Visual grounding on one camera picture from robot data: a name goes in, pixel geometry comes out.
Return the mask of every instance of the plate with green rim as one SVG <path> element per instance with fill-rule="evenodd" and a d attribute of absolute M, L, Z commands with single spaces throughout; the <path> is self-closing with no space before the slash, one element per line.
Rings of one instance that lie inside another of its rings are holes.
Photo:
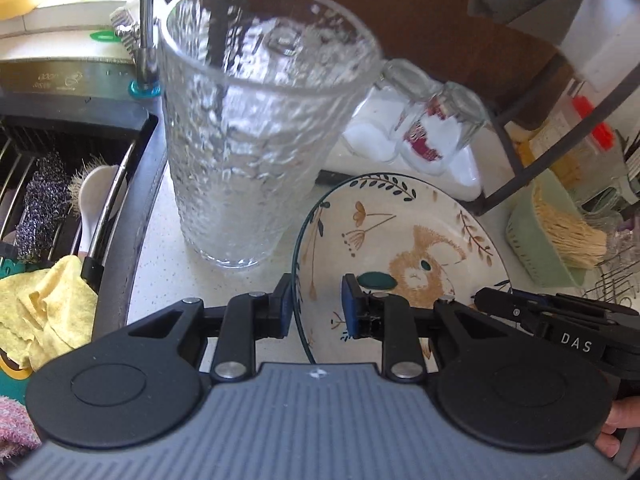
<path fill-rule="evenodd" d="M 404 296 L 432 308 L 443 295 L 473 305 L 484 286 L 509 277 L 482 226 L 452 197 L 418 178 L 367 173 L 326 193 L 309 212 L 293 253 L 294 314 L 311 362 L 380 365 L 382 344 L 348 335 L 340 280 L 365 292 Z M 435 362 L 421 341 L 429 370 Z"/>

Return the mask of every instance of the green container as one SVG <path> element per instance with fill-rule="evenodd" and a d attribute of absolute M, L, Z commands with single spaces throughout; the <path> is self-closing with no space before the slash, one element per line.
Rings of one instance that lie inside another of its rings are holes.
<path fill-rule="evenodd" d="M 564 213 L 582 219 L 573 200 L 551 170 L 541 173 L 535 182 L 542 199 Z M 531 279 L 539 286 L 582 286 L 585 269 L 567 267 L 542 229 L 533 205 L 535 186 L 522 190 L 507 224 L 506 238 Z"/>

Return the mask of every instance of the faucet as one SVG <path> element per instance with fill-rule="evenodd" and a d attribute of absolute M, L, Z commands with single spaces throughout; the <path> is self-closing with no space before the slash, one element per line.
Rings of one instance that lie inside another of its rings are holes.
<path fill-rule="evenodd" d="M 143 92 L 158 84 L 158 56 L 154 43 L 154 0 L 140 0 L 140 44 L 133 58 L 136 83 Z"/>
<path fill-rule="evenodd" d="M 115 35 L 136 65 L 136 79 L 129 90 L 136 97 L 158 95 L 158 56 L 154 41 L 154 0 L 140 0 L 140 22 L 127 7 L 119 7 L 111 15 Z"/>

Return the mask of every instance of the metal screw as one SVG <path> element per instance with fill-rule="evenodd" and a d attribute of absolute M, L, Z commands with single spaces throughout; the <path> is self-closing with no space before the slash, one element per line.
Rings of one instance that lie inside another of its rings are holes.
<path fill-rule="evenodd" d="M 217 365 L 214 371 L 223 379 L 237 379 L 246 373 L 246 366 L 237 361 L 227 361 Z"/>
<path fill-rule="evenodd" d="M 424 368 L 418 363 L 402 361 L 391 367 L 391 373 L 399 379 L 415 379 L 424 372 Z"/>

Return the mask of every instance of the human hand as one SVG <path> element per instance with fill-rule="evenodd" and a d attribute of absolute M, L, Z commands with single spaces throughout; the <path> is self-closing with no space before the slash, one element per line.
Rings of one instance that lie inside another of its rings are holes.
<path fill-rule="evenodd" d="M 620 450 L 620 441 L 612 433 L 621 428 L 640 428 L 640 397 L 627 397 L 614 400 L 602 433 L 596 440 L 596 448 L 608 456 L 613 457 Z M 640 447 L 636 449 L 631 459 L 631 465 L 640 463 Z"/>

